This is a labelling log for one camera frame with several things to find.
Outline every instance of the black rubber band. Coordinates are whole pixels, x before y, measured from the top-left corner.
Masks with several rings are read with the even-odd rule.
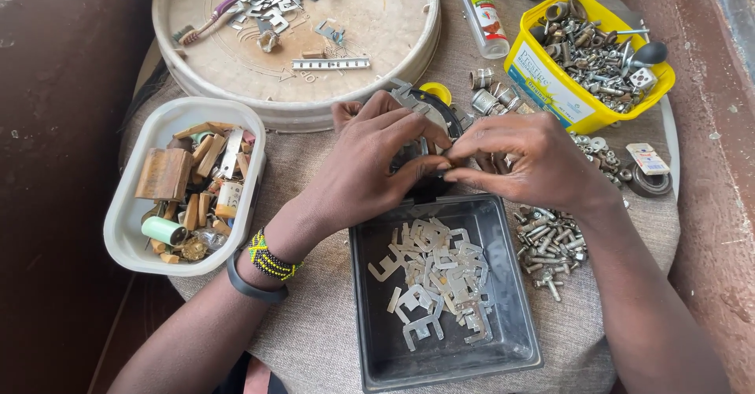
[[[231,256],[228,257],[228,260],[226,261],[226,267],[228,268],[228,278],[231,280],[231,285],[233,285],[233,287],[236,288],[238,292],[241,292],[246,296],[251,296],[252,298],[262,300],[264,302],[277,304],[278,302],[285,300],[286,297],[288,297],[288,288],[286,287],[286,285],[283,285],[278,291],[267,292],[259,290],[241,279],[239,272],[236,271],[236,259],[239,258],[239,253],[241,253],[244,249],[245,248],[241,248],[240,250],[237,250],[235,253],[231,254]]]

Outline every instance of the person's right hand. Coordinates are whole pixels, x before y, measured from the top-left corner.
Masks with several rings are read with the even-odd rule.
[[[506,154],[521,157],[510,173],[502,163]],[[618,189],[584,156],[550,112],[478,120],[446,153],[451,161],[471,156],[484,171],[450,169],[447,182],[574,215],[622,201]]]

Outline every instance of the beige round tray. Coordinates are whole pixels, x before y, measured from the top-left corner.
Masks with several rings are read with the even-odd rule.
[[[222,0],[153,0],[153,23],[163,57],[184,91],[194,96],[239,101],[254,109],[265,127],[303,133],[333,126],[335,101],[363,101],[398,77],[416,82],[433,57],[440,33],[438,0],[303,0],[304,10],[284,14],[289,27],[282,46],[264,53],[253,18],[218,25],[212,34],[175,51],[173,33],[201,26]],[[318,23],[344,28],[337,45],[314,31]],[[369,57],[370,68],[295,71],[291,60],[324,50],[335,56]]]

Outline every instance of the person's left hand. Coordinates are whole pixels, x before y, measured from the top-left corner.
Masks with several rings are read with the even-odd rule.
[[[316,218],[329,232],[364,222],[399,205],[422,177],[450,167],[439,155],[425,155],[391,175],[391,159],[410,140],[451,148],[443,128],[423,115],[401,108],[388,92],[379,91],[362,106],[339,102],[332,106],[339,139],[312,182],[299,195],[314,206]]]

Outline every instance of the beaded bracelet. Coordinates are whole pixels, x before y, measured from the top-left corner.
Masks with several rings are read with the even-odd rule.
[[[285,281],[296,273],[297,269],[302,266],[299,264],[288,264],[281,261],[278,257],[270,254],[265,242],[265,228],[262,227],[256,235],[249,240],[249,257],[251,262],[260,272],[267,274],[271,278]]]

